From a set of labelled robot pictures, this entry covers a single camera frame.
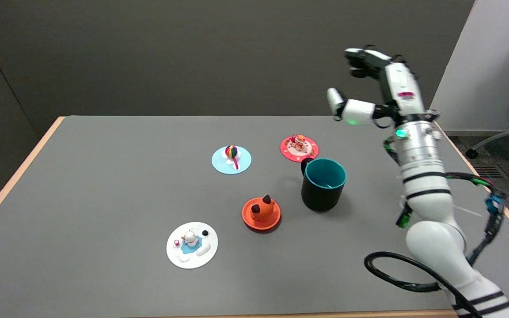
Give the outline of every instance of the clay figurine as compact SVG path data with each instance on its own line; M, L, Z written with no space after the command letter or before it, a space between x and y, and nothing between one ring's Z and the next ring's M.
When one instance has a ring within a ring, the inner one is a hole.
M269 195L256 199L251 206L251 217L255 221L266 221L274 212L274 200Z
M241 166L239 165L241 151L239 151L239 149L236 146L229 145L223 150L222 155L225 159L227 159L228 165L233 165L233 169L235 170L241 169Z
M292 146L297 151L302 151L305 148L305 137L303 135L293 135L290 137Z
M198 243L198 238L196 238L196 234L192 231L187 231L182 239L184 240L184 243L190 247L194 247Z

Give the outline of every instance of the teal mug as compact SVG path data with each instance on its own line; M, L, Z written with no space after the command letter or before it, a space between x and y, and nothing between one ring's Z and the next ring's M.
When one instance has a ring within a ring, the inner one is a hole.
M301 199L313 211L331 210L341 197L347 181L342 165L331 159L305 158L301 161L304 181L301 185Z

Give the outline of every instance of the blue connector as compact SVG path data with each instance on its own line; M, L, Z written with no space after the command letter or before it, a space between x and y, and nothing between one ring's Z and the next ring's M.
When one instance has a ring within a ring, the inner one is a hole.
M491 215L496 215L501 209L503 209L503 198L499 195L490 194L486 200L486 210Z

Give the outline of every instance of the chair wheel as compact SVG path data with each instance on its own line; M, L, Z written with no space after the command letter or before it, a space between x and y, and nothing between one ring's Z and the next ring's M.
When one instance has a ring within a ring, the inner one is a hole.
M473 149L469 149L467 152L465 152L465 155L467 155L469 159L475 159L479 156L479 152Z

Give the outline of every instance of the table surface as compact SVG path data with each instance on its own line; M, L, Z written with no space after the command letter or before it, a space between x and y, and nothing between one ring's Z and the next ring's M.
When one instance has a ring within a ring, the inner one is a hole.
M293 133L347 171L327 213L303 205L299 164L279 151ZM363 266L375 251L409 255L406 231L394 225L402 185L381 147L388 133L331 117L66 117L0 197L0 318L449 309L442 292L402 291ZM228 144L251 152L244 173L211 166ZM448 140L440 152L448 171L470 172ZM451 181L451 190L455 204L485 214L484 189ZM265 193L282 221L257 234L240 211ZM472 248L486 216L456 218ZM214 227L220 247L205 266L182 270L165 244L190 221ZM396 261L379 264L398 278L430 280ZM475 268L509 297L509 220Z

